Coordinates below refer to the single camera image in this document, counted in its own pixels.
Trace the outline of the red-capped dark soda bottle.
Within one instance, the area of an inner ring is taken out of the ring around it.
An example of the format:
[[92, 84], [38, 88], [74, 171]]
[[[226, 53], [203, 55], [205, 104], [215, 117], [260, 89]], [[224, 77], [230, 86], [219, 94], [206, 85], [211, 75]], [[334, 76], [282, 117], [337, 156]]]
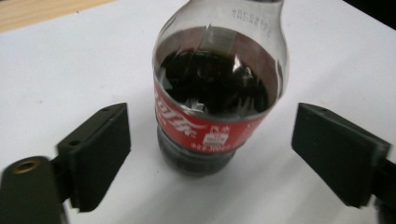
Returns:
[[213, 175], [284, 93], [285, 0], [189, 0], [153, 50], [158, 143], [186, 175]]

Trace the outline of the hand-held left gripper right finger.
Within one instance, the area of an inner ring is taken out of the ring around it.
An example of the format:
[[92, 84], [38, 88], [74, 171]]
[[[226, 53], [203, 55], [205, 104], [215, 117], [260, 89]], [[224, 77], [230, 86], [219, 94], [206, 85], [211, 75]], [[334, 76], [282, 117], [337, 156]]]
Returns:
[[348, 206], [391, 205], [391, 144], [317, 105], [298, 104], [292, 149]]

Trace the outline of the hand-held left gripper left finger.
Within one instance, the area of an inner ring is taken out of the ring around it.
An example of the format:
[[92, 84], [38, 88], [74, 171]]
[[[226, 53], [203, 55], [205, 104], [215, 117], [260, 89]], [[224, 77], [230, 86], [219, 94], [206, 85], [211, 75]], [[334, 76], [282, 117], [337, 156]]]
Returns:
[[60, 200], [91, 212], [104, 199], [131, 151], [127, 104], [98, 110], [57, 145]]

